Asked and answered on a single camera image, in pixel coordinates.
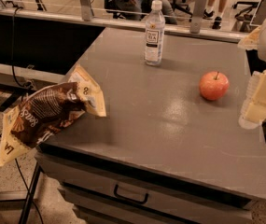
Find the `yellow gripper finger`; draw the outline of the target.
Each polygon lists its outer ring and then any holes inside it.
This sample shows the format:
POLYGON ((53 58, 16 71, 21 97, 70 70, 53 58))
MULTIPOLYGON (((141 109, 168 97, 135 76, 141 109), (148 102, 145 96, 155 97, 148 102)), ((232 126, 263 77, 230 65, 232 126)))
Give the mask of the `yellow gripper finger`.
POLYGON ((259 33, 260 27, 257 27, 250 34, 239 41, 238 47, 245 50, 257 49, 259 44, 259 33))
POLYGON ((266 120, 266 69, 254 71, 249 79, 245 100, 241 108, 239 125, 255 129, 266 120))

